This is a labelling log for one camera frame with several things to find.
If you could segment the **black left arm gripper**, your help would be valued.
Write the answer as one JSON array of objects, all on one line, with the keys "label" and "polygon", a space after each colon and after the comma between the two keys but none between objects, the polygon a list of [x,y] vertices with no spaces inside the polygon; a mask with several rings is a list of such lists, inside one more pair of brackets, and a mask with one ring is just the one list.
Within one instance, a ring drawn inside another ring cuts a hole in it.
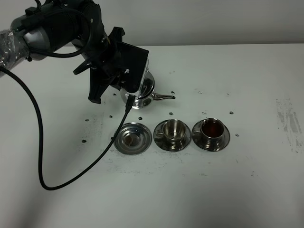
[{"label": "black left arm gripper", "polygon": [[101,104],[101,96],[109,86],[121,87],[122,58],[118,43],[122,43],[125,31],[114,27],[108,36],[104,27],[93,29],[93,37],[88,49],[82,54],[84,62],[78,67],[78,73],[90,70],[88,100]]}]

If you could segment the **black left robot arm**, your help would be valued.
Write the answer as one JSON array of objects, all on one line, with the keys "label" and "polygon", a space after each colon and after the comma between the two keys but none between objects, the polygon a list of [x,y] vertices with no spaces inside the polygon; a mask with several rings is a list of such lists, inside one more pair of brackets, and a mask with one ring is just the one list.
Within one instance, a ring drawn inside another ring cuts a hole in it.
[{"label": "black left robot arm", "polygon": [[105,32],[100,5],[92,0],[36,2],[0,33],[0,73],[7,75],[20,62],[46,57],[84,58],[73,72],[90,72],[88,99],[100,103],[112,86],[138,91],[143,66],[135,60],[136,47],[123,42],[123,28]]}]

